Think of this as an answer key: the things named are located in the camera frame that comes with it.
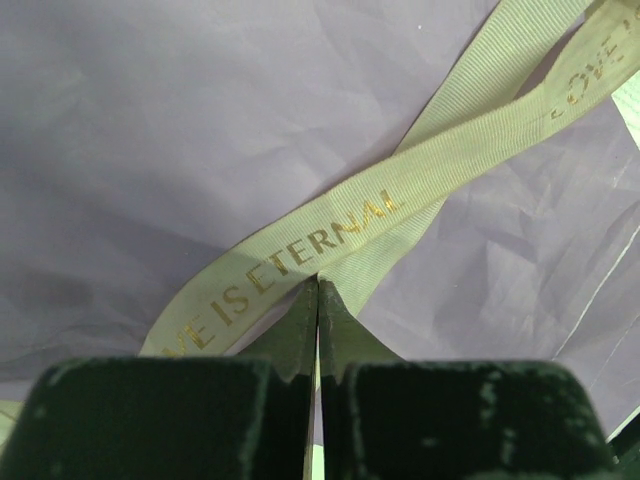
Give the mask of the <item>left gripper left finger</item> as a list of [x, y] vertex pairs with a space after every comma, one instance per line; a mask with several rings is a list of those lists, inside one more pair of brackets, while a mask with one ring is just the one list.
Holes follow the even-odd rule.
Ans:
[[318, 284], [233, 356], [74, 359], [34, 385], [18, 479], [306, 479]]

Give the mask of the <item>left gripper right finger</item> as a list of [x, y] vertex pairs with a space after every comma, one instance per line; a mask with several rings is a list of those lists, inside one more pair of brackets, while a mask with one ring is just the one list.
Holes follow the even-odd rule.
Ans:
[[408, 361], [318, 294], [329, 479], [616, 479], [588, 395], [541, 361]]

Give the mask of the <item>cream ribbon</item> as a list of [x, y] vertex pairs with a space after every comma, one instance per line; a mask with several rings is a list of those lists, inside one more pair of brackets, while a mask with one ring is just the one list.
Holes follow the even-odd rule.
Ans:
[[360, 306], [450, 193], [585, 115], [639, 68], [635, 1], [502, 1], [396, 151], [192, 277], [144, 357], [213, 356], [312, 276]]

